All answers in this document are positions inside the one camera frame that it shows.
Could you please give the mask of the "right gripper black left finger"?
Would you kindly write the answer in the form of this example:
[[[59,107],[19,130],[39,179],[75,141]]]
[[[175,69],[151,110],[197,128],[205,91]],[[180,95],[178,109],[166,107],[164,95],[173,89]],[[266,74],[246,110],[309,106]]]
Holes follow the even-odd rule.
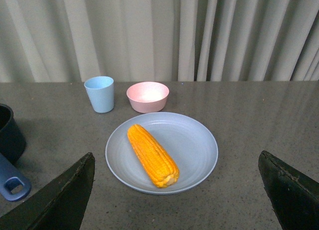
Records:
[[[2,230],[78,230],[92,192],[95,158],[87,153],[25,202],[3,215]]]

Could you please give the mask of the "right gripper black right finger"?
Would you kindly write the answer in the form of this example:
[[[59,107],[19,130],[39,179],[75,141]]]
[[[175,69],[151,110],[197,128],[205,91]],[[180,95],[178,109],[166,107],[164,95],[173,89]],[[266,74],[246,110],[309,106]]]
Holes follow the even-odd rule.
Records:
[[[267,151],[258,168],[264,189],[284,230],[319,228],[319,183]]]

